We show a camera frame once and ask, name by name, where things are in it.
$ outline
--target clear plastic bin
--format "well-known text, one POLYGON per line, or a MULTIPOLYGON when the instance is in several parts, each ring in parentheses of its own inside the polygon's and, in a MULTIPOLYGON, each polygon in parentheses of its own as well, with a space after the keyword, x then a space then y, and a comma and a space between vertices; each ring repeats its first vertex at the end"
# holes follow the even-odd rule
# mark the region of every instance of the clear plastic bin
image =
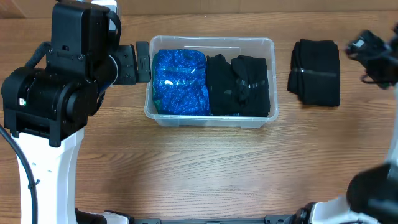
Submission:
POLYGON ((268 38, 240 37, 177 37, 156 36, 150 42, 150 62, 160 49, 199 50, 210 57, 222 54, 227 62, 239 55, 265 58, 268 67, 269 100, 271 110, 267 118, 234 116, 182 116, 157 114, 152 101, 152 81, 147 84, 145 114, 161 126, 226 126, 241 128, 260 128, 278 117, 278 98, 276 90, 275 47, 268 38))

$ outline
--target wooden table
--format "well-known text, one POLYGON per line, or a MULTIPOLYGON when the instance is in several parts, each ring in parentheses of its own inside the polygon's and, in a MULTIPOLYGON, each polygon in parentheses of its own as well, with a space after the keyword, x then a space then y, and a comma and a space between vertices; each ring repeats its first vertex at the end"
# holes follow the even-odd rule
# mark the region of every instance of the wooden table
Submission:
MULTIPOLYGON (((342 50, 363 29, 389 39, 397 18, 397 11, 123 17, 122 44, 155 35, 271 38, 279 117, 260 129, 163 128, 144 114, 145 84, 110 88, 86 127, 76 207, 164 220, 263 217, 344 195, 355 174, 383 162, 395 101, 392 90, 361 83, 364 68, 342 50), (286 90, 301 38, 338 43, 340 107, 303 107, 286 90)), ((1 19, 0 30, 3 81, 50 40, 51 20, 1 19)), ((3 139, 0 155, 0 223, 19 223, 16 156, 3 139)))

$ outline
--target folded black cloth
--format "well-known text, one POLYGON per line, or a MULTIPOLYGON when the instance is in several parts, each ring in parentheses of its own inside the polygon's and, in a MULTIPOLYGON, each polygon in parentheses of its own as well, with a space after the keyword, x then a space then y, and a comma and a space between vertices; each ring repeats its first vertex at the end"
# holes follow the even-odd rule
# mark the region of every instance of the folded black cloth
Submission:
POLYGON ((238 75, 242 116, 268 116, 270 110, 267 62, 264 58, 238 56, 231 61, 238 75))
POLYGON ((236 80, 237 76, 224 56, 207 56, 206 85, 212 115, 232 115, 240 112, 241 107, 236 99, 236 80))
POLYGON ((302 39, 292 52, 287 90, 305 105, 340 105, 340 61, 331 40, 302 39))
POLYGON ((264 58, 240 55, 229 64, 222 55, 207 57, 206 84, 212 115, 268 116, 270 101, 264 58))

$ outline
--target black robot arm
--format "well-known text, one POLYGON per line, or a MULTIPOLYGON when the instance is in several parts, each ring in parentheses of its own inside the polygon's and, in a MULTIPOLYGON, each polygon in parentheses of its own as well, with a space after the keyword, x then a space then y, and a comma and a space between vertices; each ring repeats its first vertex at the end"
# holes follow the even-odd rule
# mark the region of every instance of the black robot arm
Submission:
POLYGON ((43 136, 59 147, 63 139, 87 125, 114 85, 149 82, 149 45, 119 45, 121 23, 109 8, 62 1, 53 9, 51 42, 44 42, 24 67, 6 78, 1 93, 4 125, 43 136), (116 30, 109 30, 109 22, 116 30), (45 69, 36 68, 46 56, 45 69))

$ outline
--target blue glittery cloth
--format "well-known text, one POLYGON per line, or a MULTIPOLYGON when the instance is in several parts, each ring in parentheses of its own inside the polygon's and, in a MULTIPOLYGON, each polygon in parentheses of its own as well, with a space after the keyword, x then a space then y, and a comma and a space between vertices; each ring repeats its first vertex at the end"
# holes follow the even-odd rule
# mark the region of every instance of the blue glittery cloth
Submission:
POLYGON ((159 50, 152 61, 158 114, 209 115, 206 57, 197 50, 159 50))

